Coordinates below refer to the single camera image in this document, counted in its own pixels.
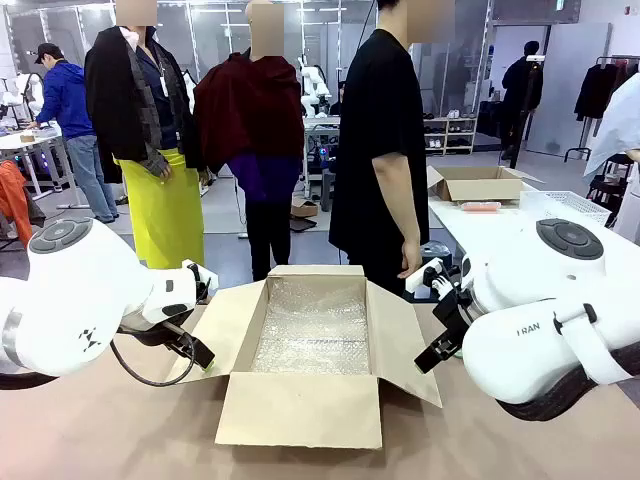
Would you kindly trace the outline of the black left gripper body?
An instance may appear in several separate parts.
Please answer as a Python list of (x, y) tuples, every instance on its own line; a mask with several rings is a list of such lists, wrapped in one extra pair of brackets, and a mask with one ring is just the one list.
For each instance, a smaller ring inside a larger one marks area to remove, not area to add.
[(146, 331), (120, 326), (118, 334), (129, 335), (149, 347), (164, 346), (173, 351), (192, 351), (193, 339), (181, 326), (163, 321)]

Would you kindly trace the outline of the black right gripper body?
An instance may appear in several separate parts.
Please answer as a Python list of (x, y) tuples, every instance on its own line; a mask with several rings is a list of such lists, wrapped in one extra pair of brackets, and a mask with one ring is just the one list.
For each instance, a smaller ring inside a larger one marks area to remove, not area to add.
[(438, 303), (433, 314), (450, 334), (464, 336), (474, 319), (481, 314), (472, 289), (445, 286), (438, 291)]

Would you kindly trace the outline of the person's right hand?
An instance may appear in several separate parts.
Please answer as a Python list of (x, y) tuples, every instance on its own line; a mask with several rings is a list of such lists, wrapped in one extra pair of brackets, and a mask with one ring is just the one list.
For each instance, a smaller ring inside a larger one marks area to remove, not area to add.
[(423, 265), (420, 244), (414, 240), (406, 240), (402, 245), (402, 270), (400, 279), (407, 279)]

